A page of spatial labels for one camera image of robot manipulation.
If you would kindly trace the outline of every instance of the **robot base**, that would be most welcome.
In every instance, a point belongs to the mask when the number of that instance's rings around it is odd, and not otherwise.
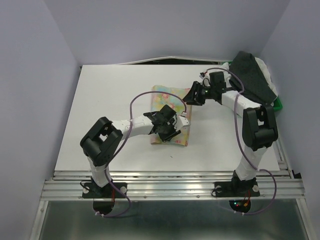
[[[118,189],[125,187],[127,190],[127,183],[126,182],[114,182],[113,183]],[[110,184],[107,184],[104,187],[99,187],[97,184],[92,180],[91,182],[85,182],[83,184],[87,189],[82,192],[82,198],[84,199],[111,199],[113,193],[113,187]],[[117,191],[114,191],[114,197],[116,199],[124,199],[125,197],[122,196]]]
[[[260,196],[258,183],[255,179],[253,180],[253,187],[248,188],[234,188],[232,181],[216,181],[214,187],[211,195],[216,198],[244,198],[248,191],[250,191],[251,197]]]

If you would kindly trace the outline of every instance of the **black cloth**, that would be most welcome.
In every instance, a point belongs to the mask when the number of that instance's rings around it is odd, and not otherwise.
[[[277,98],[251,53],[240,51],[229,69],[242,81],[244,85],[242,95],[247,99],[265,105],[271,104]],[[233,76],[229,82],[238,92],[242,90],[240,83]]]

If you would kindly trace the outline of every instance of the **green object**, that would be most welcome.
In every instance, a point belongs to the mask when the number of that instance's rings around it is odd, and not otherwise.
[[[274,110],[275,112],[278,112],[278,111],[280,111],[282,108],[283,108],[282,103],[281,103],[279,97],[277,97],[277,98],[274,100],[274,102],[273,102],[273,110]]]

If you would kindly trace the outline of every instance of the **metal frame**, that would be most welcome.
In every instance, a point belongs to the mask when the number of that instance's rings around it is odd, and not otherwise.
[[[273,171],[277,181],[277,199],[296,199],[303,225],[310,240],[316,240],[309,211],[305,200],[305,189],[302,179],[293,179],[290,165],[280,141],[276,141],[279,171]],[[132,201],[215,201],[231,198],[216,198],[211,195],[214,182],[229,181],[232,171],[111,171],[114,182],[127,183],[127,195]],[[89,180],[90,171],[55,171],[51,180],[44,183],[40,204],[32,228],[30,239],[40,237],[42,225],[49,201],[92,201],[83,199],[80,181]],[[271,199],[274,183],[270,176],[257,173],[257,182],[261,193],[255,199]]]

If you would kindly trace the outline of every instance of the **black plastic cover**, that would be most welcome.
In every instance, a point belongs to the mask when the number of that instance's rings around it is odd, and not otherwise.
[[[100,135],[106,136],[106,139],[103,141]],[[122,137],[122,132],[116,129],[110,120],[101,117],[82,138],[80,146],[94,166],[103,166],[113,159]]]
[[[243,141],[253,151],[268,148],[278,139],[276,116],[271,105],[247,108],[243,111],[242,119]]]
[[[231,88],[227,88],[222,71],[211,72],[209,78],[209,86],[194,81],[183,101],[188,105],[202,106],[207,99],[213,99],[221,104],[222,94],[231,90]]]
[[[146,112],[143,115],[148,117],[154,125],[150,134],[158,134],[163,142],[170,141],[181,133],[180,130],[176,131],[174,126],[177,113],[168,105],[164,105],[160,111]]]

